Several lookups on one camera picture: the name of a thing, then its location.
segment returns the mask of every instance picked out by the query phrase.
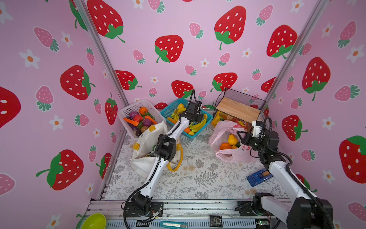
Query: patterned tablecloth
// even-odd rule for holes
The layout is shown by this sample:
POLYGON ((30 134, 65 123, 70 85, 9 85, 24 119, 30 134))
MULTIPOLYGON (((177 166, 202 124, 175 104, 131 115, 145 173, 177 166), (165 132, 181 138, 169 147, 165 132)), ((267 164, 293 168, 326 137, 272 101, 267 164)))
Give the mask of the patterned tablecloth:
MULTIPOLYGON (((277 198, 288 198, 275 177, 252 188, 247 176, 263 169, 254 163, 224 163, 215 157, 208 144, 214 128, 208 125, 194 140, 183 134, 180 143, 184 150, 182 164, 177 172, 163 172, 156 186, 154 199, 248 199, 256 192, 269 192, 277 198)), ((106 200, 125 200, 141 187, 145 178, 131 165, 133 139, 125 137, 113 171, 106 200)))

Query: pink strawberry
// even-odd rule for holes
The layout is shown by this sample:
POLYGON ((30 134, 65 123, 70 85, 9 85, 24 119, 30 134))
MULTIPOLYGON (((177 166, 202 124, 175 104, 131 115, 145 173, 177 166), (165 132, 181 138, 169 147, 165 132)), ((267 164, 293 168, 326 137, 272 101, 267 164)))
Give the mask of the pink strawberry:
POLYGON ((291 91, 292 87, 294 86, 294 78, 290 76, 287 82, 287 91, 291 91))
POLYGON ((149 90, 149 96, 155 97, 158 92, 156 91, 156 88, 150 88, 149 90))
POLYGON ((348 101, 349 99, 354 99, 359 95, 359 91, 361 89, 358 88, 358 86, 355 85, 351 85, 351 86, 343 86, 341 87, 335 94, 334 94, 334 98, 336 100, 345 102, 348 101))
POLYGON ((92 49, 90 47, 88 47, 86 49, 86 58, 88 58, 88 61, 89 61, 90 65, 94 66, 95 58, 94 58, 92 49))
POLYGON ((97 156, 97 147, 95 145, 92 145, 89 152, 89 161, 92 163, 97 156))
POLYGON ((16 181, 6 173, 0 173, 0 196, 15 188, 16 181))
POLYGON ((301 157, 309 162, 315 160, 315 153, 311 149, 306 149, 301 153, 301 157))
POLYGON ((311 44, 306 43, 305 45, 303 45, 300 49, 299 55, 301 56, 305 56, 308 52, 310 52, 311 49, 311 44))
POLYGON ((230 53, 225 53, 220 57, 219 65, 223 67, 230 60, 230 53))
POLYGON ((355 33, 356 22, 351 21, 339 35, 340 40, 338 41, 338 48, 346 47, 350 43, 350 39, 355 35, 355 33))
POLYGON ((301 98, 294 99, 291 103, 291 108, 292 109, 297 109, 297 108, 301 107, 301 104, 302 104, 302 99, 301 98))
POLYGON ((164 3, 163 1, 160 0, 147 0, 147 2, 149 3, 149 6, 152 10, 156 10, 156 12, 158 14, 161 14, 164 12, 164 3))
POLYGON ((100 115, 102 113, 102 105, 99 103, 98 99, 94 100, 94 106, 95 106, 95 111, 100 115))
POLYGON ((203 30, 201 29, 201 26, 197 23, 190 23, 189 31, 191 32, 192 36, 196 37, 196 39, 201 39, 203 37, 203 30))
POLYGON ((50 48, 51 51, 54 52, 59 50, 59 44, 57 43, 56 39, 52 39, 50 32, 38 26, 35 26, 33 30, 34 34, 38 37, 44 47, 50 48))
POLYGON ((348 206, 348 210, 360 220, 366 222, 366 206, 364 207, 362 204, 358 202, 350 203, 348 206))
POLYGON ((186 73, 187 73, 187 74, 190 74, 190 75, 195 75, 195 74, 197 74, 197 71, 194 69, 194 67, 193 67, 193 66, 186 65, 186 66, 184 67, 184 69, 186 70, 186 73))
POLYGON ((255 81, 259 80, 260 77, 262 76, 261 71, 259 69, 255 69, 252 73, 252 79, 254 79, 255 81))
POLYGON ((206 91, 201 91, 200 93, 198 93, 198 99, 202 100, 204 97, 206 97, 206 91))
POLYGON ((53 95, 47 86, 42 85, 38 89, 36 92, 36 99, 38 100, 36 104, 39 110, 45 112, 46 110, 49 111, 52 108, 51 103, 53 103, 53 95))
POLYGON ((78 126, 86 126, 89 123, 89 118, 85 114, 75 116, 75 124, 78 126))
POLYGON ((134 58, 135 60, 137 60, 137 62, 139 64, 144 64, 145 63, 145 59, 143 58, 143 54, 138 51, 137 49, 134 50, 134 58))
POLYGON ((112 142, 116 143, 116 135, 114 134, 114 132, 112 131, 111 133, 111 138, 112 138, 112 142))
POLYGON ((259 12, 259 17, 257 18, 257 26, 262 26, 266 22, 266 20, 268 20, 271 17, 272 11, 273 11, 273 5, 270 4, 264 7, 259 12))

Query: pink wall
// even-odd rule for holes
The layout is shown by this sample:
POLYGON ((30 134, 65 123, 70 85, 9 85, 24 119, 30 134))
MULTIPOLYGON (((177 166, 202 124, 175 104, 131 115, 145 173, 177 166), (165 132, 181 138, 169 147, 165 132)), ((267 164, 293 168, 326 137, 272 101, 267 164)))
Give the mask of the pink wall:
POLYGON ((306 41, 311 49, 296 58, 269 104, 281 150, 292 156, 292 170, 307 180, 311 190, 317 189, 320 198, 330 201, 335 228, 366 228, 365 8, 364 1, 330 2, 306 41), (339 48, 338 42, 344 44, 347 39, 350 42, 339 48), (323 89, 319 82, 308 88, 316 76, 322 85, 327 82, 323 89), (317 90, 314 101, 311 88, 317 90), (289 120, 290 115, 297 117, 289 120), (301 120, 302 130, 308 130, 299 138, 292 134, 294 124, 289 126, 295 119, 301 120))
POLYGON ((105 67, 89 33, 79 23, 75 28, 76 18, 69 1, 20 4, 8 0, 0 2, 0 9, 0 228, 75 228, 81 219, 77 214, 84 214, 90 199, 97 198, 102 179, 96 163, 113 152, 111 132, 118 139, 122 127, 119 120, 110 125, 105 103, 110 93, 118 108, 122 103, 111 79, 104 78, 105 67), (34 27, 49 31, 58 44, 57 52, 50 49, 50 35, 36 29, 44 46, 34 27), (93 66, 87 58, 87 47, 93 51, 94 57, 88 55, 93 66), (75 65, 80 67, 64 73, 75 65), (87 87, 79 83, 86 80, 83 70, 96 86, 91 86, 90 96, 87 87), (65 91, 62 85, 71 82, 73 85, 64 87, 65 91), (40 88, 46 95, 36 95, 40 88), (95 99, 100 101, 100 114, 96 112, 95 99), (40 102, 46 103, 45 111, 43 107, 39 109, 40 102), (80 126, 76 125, 78 114, 85 114, 89 122, 82 115, 80 126), (93 133, 96 128, 100 130, 97 137, 93 133), (93 145, 97 149, 91 163, 89 152, 93 145), (86 191, 89 185, 93 186, 92 192, 86 191))
POLYGON ((220 94, 212 85, 213 79, 221 82, 218 78, 221 73, 224 73, 221 77, 227 75, 225 73, 235 73, 237 80, 231 84, 229 81, 221 88, 218 86, 218 90, 226 86, 265 99, 267 93, 261 90, 261 86, 276 76, 284 62, 282 56, 277 58, 270 56, 278 49, 277 45, 284 44, 287 47, 295 42, 295 33, 291 30, 293 29, 297 34, 301 32, 316 1, 300 0, 295 1, 295 4, 293 1, 276 1, 275 3, 246 1, 243 4, 243 1, 225 0, 140 0, 140 4, 130 0, 106 0, 105 2, 85 0, 85 2, 88 4, 91 17, 114 69, 124 71, 120 72, 121 75, 126 73, 127 76, 131 76, 131 79, 134 77, 137 79, 137 87, 130 87, 128 82, 122 84, 125 86, 124 93, 129 103, 133 103, 135 99, 147 98, 153 104, 161 102, 169 104, 177 99, 179 94, 182 97, 184 89, 188 91, 187 86, 190 86, 190 88, 194 87, 197 96, 202 91, 206 92, 206 94, 202 93, 205 95, 202 96, 203 104, 212 104, 220 94), (261 26, 257 25, 259 15, 265 22, 261 26), (110 23, 114 26, 113 31, 108 28, 110 23), (282 26, 276 30, 281 25, 288 25, 290 28, 282 26), (200 30, 203 30, 202 37, 200 37, 202 34, 198 34, 200 30), (231 38, 234 43, 230 44, 232 41, 225 40, 220 34, 226 30, 230 32, 228 38, 231 38), (171 45, 172 42, 168 41, 170 39, 177 43, 171 45), (221 41, 229 43, 223 43, 222 50, 219 49, 221 41), (163 58, 159 58, 155 52, 156 44, 158 53, 160 48, 167 50, 168 54, 165 56, 166 52, 163 53, 163 58), (171 62, 165 62, 165 57, 170 58, 171 62), (261 71, 254 76, 259 78, 256 78, 257 81, 252 78, 256 69, 261 71), (194 70, 196 74, 191 75, 190 73, 194 70), (183 81, 178 82, 180 86, 178 88, 181 88, 181 91, 176 89, 173 91, 172 82, 175 80, 183 81), (154 97, 149 95, 151 88, 157 91, 154 97))

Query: plastic bag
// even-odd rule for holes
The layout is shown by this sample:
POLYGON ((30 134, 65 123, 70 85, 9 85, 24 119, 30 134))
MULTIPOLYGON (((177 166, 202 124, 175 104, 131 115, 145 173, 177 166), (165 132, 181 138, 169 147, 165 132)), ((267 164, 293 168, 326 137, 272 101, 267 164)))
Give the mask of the plastic bag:
POLYGON ((250 156, 249 151, 251 148, 249 146, 241 144, 237 149, 220 150, 220 145, 227 142, 230 134, 235 135, 239 140, 239 136, 236 133, 237 131, 245 131, 245 129, 232 121, 220 121, 217 123, 209 140, 212 149, 216 153, 216 157, 223 162, 255 162, 257 158, 250 156))

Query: white flower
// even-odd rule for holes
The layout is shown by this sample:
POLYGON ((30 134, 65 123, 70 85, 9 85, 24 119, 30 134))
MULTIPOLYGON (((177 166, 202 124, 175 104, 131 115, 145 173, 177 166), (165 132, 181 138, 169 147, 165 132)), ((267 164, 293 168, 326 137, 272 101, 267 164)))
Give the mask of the white flower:
POLYGON ((361 45, 360 47, 358 48, 354 48, 352 47, 351 48, 351 54, 349 54, 346 59, 349 60, 351 59, 351 62, 352 63, 355 63, 357 58, 359 57, 363 57, 365 55, 364 52, 362 52, 362 49, 363 49, 364 45, 361 45))
POLYGON ((62 123, 64 122, 63 118, 60 118, 55 115, 54 120, 49 121, 51 125, 53 125, 53 131, 55 131, 57 128, 62 129, 62 123))
POLYGON ((142 9, 142 3, 144 2, 144 0, 132 0, 132 2, 134 2, 134 6, 135 6, 135 9, 138 7, 140 9, 142 9))
POLYGON ((63 31, 61 31, 62 33, 62 42, 65 42, 67 47, 70 48, 70 45, 73 45, 73 42, 70 40, 70 34, 65 34, 63 31))
POLYGON ((100 132, 100 130, 98 130, 98 128, 95 127, 95 131, 93 131, 94 138, 99 137, 99 132, 100 132))
POLYGON ((243 93, 248 93, 248 91, 250 91, 250 89, 248 89, 248 87, 246 87, 246 88, 244 88, 244 89, 242 89, 242 91, 243 91, 243 93))
POLYGON ((6 12, 6 6, 5 6, 5 3, 1 2, 0 1, 0 23, 1 24, 4 24, 5 23, 5 19, 8 19, 8 20, 13 20, 13 18, 10 16, 10 14, 8 14, 6 12))
POLYGON ((88 195, 93 191, 93 186, 94 184, 89 183, 88 188, 85 190, 88 193, 88 195))
POLYGON ((46 229, 54 229, 54 227, 60 225, 60 221, 59 221, 60 216, 61 216, 61 214, 59 214, 58 216, 53 215, 51 217, 51 222, 49 224, 47 224, 46 229))
POLYGON ((33 66, 35 67, 36 69, 38 69, 38 64, 37 62, 40 61, 41 59, 37 56, 33 56, 33 53, 30 49, 27 50, 27 53, 24 53, 24 52, 20 52, 19 55, 25 59, 24 61, 24 64, 26 67, 29 67, 29 66, 33 66))
POLYGON ((151 77, 150 82, 153 82, 154 84, 156 84, 156 82, 159 82, 159 80, 157 79, 157 77, 151 77))
POLYGON ((279 104, 282 104, 282 102, 283 102, 283 98, 282 98, 282 96, 281 96, 281 97, 279 97, 279 98, 278 98, 278 103, 279 103, 279 104))
POLYGON ((250 48, 248 48, 247 50, 243 51, 243 56, 242 57, 246 57, 249 58, 249 55, 252 54, 253 52, 250 50, 250 48))
POLYGON ((302 0, 293 1, 292 2, 292 8, 290 10, 290 13, 291 12, 294 12, 294 11, 295 11, 295 13, 298 13, 300 7, 302 7, 304 5, 305 5, 305 3, 303 3, 302 0))
POLYGON ((332 171, 325 171, 323 170, 324 176, 323 179, 328 180, 328 183, 332 183, 332 181, 335 181, 336 179, 332 176, 332 171))
POLYGON ((332 126, 334 126, 336 123, 332 122, 332 117, 328 117, 328 119, 324 119, 323 118, 323 128, 328 128, 328 130, 330 130, 332 128, 332 126))
POLYGON ((103 73, 104 78, 105 79, 108 79, 108 72, 107 72, 107 70, 104 69, 104 71, 102 71, 102 73, 103 73))
POLYGON ((322 34, 321 38, 323 38, 325 36, 329 37, 330 31, 333 29, 333 27, 334 27, 334 25, 331 25, 330 23, 328 23, 328 25, 326 25, 326 27, 324 29, 322 29, 323 34, 322 34))
POLYGON ((207 65, 209 64, 210 62, 207 61, 207 59, 205 58, 203 61, 201 61, 201 67, 207 67, 207 65))

